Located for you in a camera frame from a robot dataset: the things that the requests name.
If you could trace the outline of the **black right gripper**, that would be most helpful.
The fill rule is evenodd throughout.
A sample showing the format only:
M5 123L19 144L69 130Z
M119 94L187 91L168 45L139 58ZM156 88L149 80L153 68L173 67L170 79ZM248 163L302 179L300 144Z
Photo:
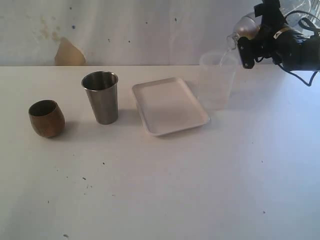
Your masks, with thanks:
M261 16L260 30L253 39L241 37L237 48L241 64L245 69L252 69L258 58L270 58L273 52L273 35L287 22L280 10L278 0L263 0L253 7L255 17Z

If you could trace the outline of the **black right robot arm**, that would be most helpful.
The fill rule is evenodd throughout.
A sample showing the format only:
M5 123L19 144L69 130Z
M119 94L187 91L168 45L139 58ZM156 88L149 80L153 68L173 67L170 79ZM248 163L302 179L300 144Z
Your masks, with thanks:
M291 71L319 71L320 29L308 18L308 0L263 0L235 26L241 63L263 59Z

